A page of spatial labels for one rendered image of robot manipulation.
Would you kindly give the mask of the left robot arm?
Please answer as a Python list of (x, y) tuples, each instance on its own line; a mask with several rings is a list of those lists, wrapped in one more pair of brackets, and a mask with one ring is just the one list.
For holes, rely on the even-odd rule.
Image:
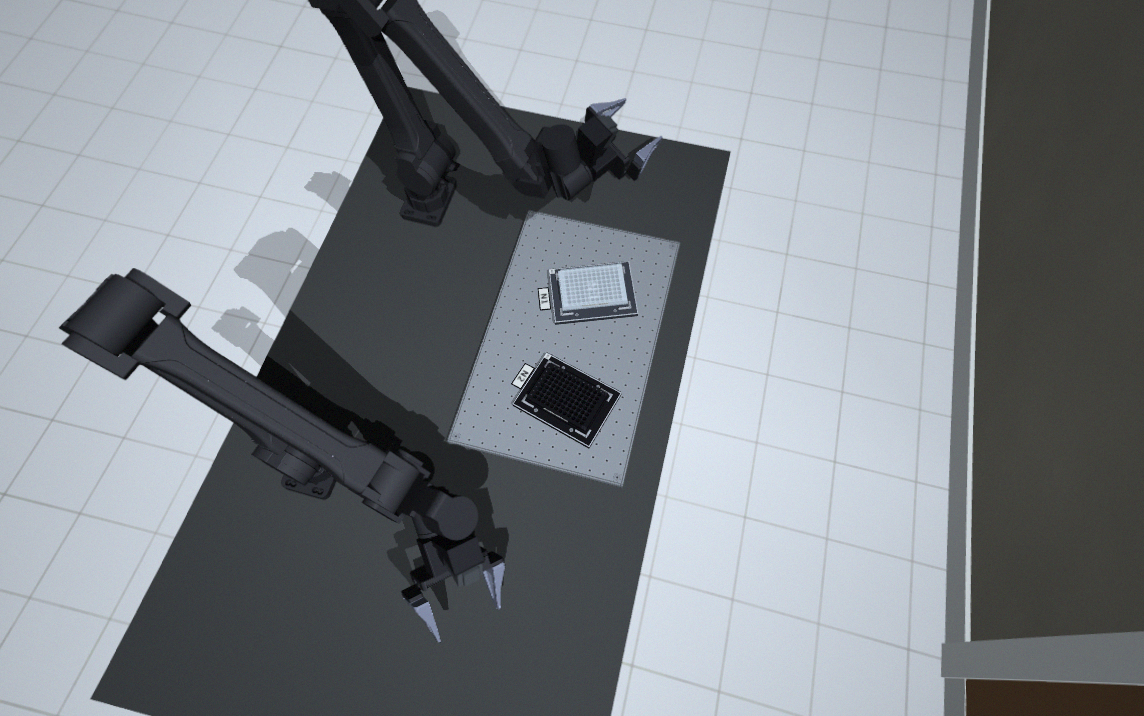
[(564, 124), (542, 127), (534, 141), (480, 83), (418, 0), (386, 0), (380, 9), (383, 0), (308, 1), (337, 31), (391, 132), (396, 174), (407, 196), (402, 218), (440, 226), (456, 189), (456, 180), (443, 174), (456, 167), (456, 150), (437, 124), (423, 120), (382, 33), (480, 138), (522, 194), (545, 198), (553, 186), (557, 198), (570, 200), (590, 184), (585, 165), (593, 181), (615, 166), (618, 154), (609, 144), (619, 129), (610, 116), (593, 116), (579, 127), (577, 141)]

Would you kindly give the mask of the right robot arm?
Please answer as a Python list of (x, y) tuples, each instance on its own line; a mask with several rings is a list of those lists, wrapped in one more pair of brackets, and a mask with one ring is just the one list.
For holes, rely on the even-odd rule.
[(458, 587), (480, 579), (476, 506), (434, 487), (418, 458), (342, 432), (206, 345), (180, 321), (191, 303), (138, 269), (109, 275), (94, 294), (59, 326), (62, 345), (124, 380), (142, 365), (219, 412), (259, 445), (251, 455), (284, 474), (285, 490), (326, 500), (337, 482), (391, 522), (411, 516), (418, 534), (438, 534), (416, 539), (432, 578), (450, 572)]

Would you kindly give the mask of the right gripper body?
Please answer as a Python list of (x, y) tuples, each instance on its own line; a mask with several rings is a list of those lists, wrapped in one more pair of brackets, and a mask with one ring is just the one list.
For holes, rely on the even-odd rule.
[[(438, 536), (438, 535), (435, 533), (429, 533), (423, 535), (418, 534), (419, 539), (428, 539), (432, 536)], [(483, 563), (483, 572), (488, 568), (495, 567), (496, 565), (505, 562), (503, 557), (498, 555), (496, 552), (493, 551), (487, 552), (487, 550), (484, 549), (483, 547), (480, 547), (480, 550), (485, 559), (485, 562)], [(432, 578), (429, 573), (427, 573), (426, 565), (411, 571), (410, 575), (414, 584), (402, 590), (402, 596), (410, 603), (413, 603), (414, 600), (418, 600), (423, 597), (423, 594), (420, 590), (428, 591), (428, 588), (431, 587), (432, 584), (437, 584), (440, 581), (447, 579), (448, 576), (452, 576), (450, 572), (446, 572), (440, 576)]]

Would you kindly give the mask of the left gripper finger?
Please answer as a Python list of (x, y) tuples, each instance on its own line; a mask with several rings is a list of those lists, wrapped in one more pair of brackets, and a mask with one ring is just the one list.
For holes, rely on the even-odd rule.
[(615, 114), (617, 111), (619, 111), (620, 108), (623, 106), (625, 103), (626, 103), (626, 98), (623, 98), (623, 100), (617, 100), (617, 101), (613, 101), (613, 102), (594, 103), (590, 106), (596, 111), (596, 113), (598, 116), (603, 116), (604, 112), (606, 112), (607, 110), (611, 109), (610, 111), (607, 111), (604, 114), (612, 117), (612, 116)]
[(661, 140), (662, 140), (662, 136), (660, 136), (660, 137), (658, 137), (658, 138), (653, 140), (653, 141), (652, 141), (651, 143), (649, 143), (649, 144), (648, 144), (648, 145), (645, 146), (645, 148), (642, 148), (642, 149), (641, 149), (641, 150), (639, 150), (639, 151), (638, 151), (638, 152), (636, 153), (636, 156), (635, 156), (634, 160), (635, 160), (635, 161), (636, 161), (637, 164), (639, 164), (639, 167), (641, 167), (641, 172), (639, 172), (639, 175), (641, 175), (641, 173), (643, 172), (643, 169), (644, 169), (645, 165), (648, 164), (648, 159), (649, 159), (649, 157), (650, 157), (650, 156), (651, 156), (651, 154), (653, 153), (653, 151), (654, 151), (654, 150), (656, 150), (656, 148), (657, 148), (658, 145), (659, 145), (659, 143), (661, 142)]

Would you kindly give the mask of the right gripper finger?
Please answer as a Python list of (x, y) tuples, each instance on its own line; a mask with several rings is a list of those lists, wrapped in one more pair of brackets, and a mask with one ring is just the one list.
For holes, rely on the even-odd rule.
[[(488, 594), (495, 608), (500, 608), (500, 592), (501, 584), (505, 575), (505, 562), (496, 565), (495, 567), (488, 568), (483, 572), (483, 578), (488, 589)], [(493, 596), (494, 591), (494, 596)]]
[[(403, 599), (406, 600), (404, 597), (403, 597)], [(426, 622), (426, 624), (429, 628), (430, 633), (432, 633), (432, 637), (435, 638), (435, 641), (437, 641), (439, 643), (440, 642), (440, 637), (439, 637), (439, 633), (438, 633), (437, 626), (436, 626), (434, 616), (432, 616), (432, 610), (430, 607), (429, 602), (426, 600), (424, 597), (422, 597), (422, 598), (420, 598), (418, 600), (414, 600), (413, 603), (410, 603), (408, 600), (406, 600), (406, 602), (418, 613), (418, 615), (423, 619), (423, 621)]]

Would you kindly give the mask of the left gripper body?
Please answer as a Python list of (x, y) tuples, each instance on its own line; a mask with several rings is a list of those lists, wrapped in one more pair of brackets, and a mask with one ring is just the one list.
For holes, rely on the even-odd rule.
[[(587, 122), (589, 119), (591, 119), (593, 116), (597, 116), (598, 117), (598, 114), (596, 113), (596, 111), (591, 106), (586, 108), (585, 122)], [(618, 148), (615, 148), (615, 145), (612, 143), (614, 140), (615, 140), (615, 137), (611, 141), (611, 143), (609, 144), (609, 146), (612, 148), (615, 151), (615, 153), (618, 154), (618, 158), (617, 158), (617, 161), (615, 161), (615, 166), (613, 166), (610, 169), (610, 172), (612, 172), (618, 180), (623, 178), (623, 176), (626, 174), (628, 174), (631, 177), (631, 180), (634, 180), (634, 181), (638, 180), (639, 172), (641, 172), (639, 164), (637, 164), (635, 160), (633, 160), (631, 164), (629, 165), (630, 158), (623, 156), (623, 153)], [(590, 183), (591, 183), (593, 182), (591, 170), (588, 167), (588, 165), (586, 165), (583, 167), (588, 172), (588, 174), (590, 176)]]

